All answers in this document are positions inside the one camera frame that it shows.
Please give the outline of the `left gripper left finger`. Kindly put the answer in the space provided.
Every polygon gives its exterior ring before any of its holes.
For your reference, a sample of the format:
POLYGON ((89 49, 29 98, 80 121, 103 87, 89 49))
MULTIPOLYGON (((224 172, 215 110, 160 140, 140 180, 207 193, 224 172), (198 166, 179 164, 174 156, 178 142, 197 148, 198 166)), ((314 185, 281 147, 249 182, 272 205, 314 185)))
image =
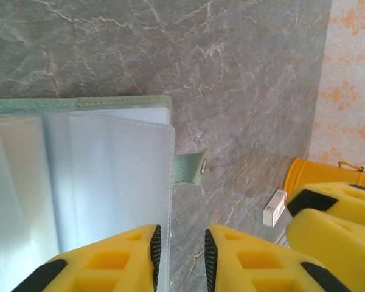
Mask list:
POLYGON ((161 227, 148 224, 59 254, 15 291, 156 291, 161 227))

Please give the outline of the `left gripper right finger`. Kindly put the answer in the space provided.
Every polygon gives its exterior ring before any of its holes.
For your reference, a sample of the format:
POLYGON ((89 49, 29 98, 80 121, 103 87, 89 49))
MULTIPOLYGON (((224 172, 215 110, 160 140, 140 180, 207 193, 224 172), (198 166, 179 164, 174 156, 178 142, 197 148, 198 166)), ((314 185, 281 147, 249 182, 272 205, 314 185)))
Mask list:
POLYGON ((316 259, 213 224, 205 230, 208 291, 348 291, 316 259))

